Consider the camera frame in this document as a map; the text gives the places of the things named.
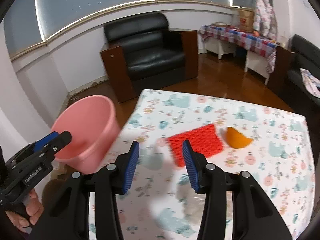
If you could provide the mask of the person's left hand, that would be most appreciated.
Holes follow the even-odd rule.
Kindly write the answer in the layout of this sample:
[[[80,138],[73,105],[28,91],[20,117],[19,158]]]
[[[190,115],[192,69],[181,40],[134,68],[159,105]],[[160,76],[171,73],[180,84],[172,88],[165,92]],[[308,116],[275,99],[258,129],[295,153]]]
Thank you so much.
[[[12,224],[14,224],[14,226],[18,230],[20,230],[23,233],[26,233],[26,228],[28,228],[30,224],[35,225],[44,211],[44,207],[40,202],[35,189],[32,189],[29,192],[29,201],[27,202],[26,206],[24,205],[24,207],[26,213],[30,216],[29,219],[26,219],[12,211],[5,211],[5,213],[9,217]]]

